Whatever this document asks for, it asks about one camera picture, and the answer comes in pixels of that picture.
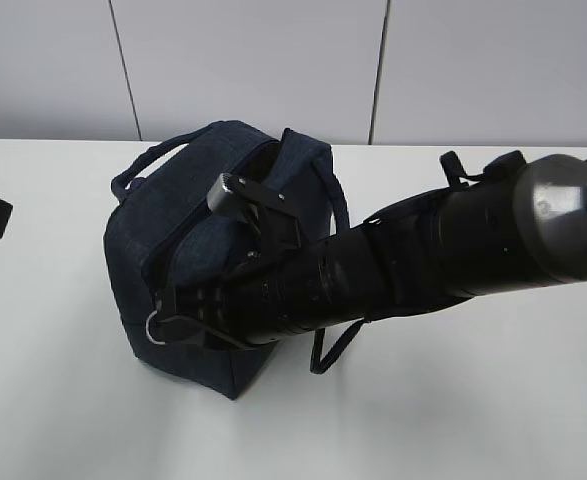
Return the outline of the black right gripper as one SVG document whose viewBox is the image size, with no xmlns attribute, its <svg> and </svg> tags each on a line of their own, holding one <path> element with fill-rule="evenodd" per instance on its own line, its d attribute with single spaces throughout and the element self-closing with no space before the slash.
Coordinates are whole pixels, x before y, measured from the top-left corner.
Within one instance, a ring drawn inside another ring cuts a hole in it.
<svg viewBox="0 0 587 480">
<path fill-rule="evenodd" d="M 392 300 L 365 239 L 323 239 L 278 257 L 249 261 L 199 284 L 159 292 L 154 345 L 260 345 L 364 318 Z"/>
</svg>

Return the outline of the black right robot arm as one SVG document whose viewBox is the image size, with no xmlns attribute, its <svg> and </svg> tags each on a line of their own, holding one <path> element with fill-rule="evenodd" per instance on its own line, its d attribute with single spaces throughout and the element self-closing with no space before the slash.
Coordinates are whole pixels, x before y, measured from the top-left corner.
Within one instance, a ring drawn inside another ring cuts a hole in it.
<svg viewBox="0 0 587 480">
<path fill-rule="evenodd" d="M 587 159 L 506 153 L 478 175 L 454 152 L 446 187 L 310 240 L 281 193 L 223 174 L 207 203 L 259 242 L 241 264 L 158 291 L 145 332 L 157 345 L 252 349 L 340 323 L 353 329 L 474 297 L 587 281 Z"/>
</svg>

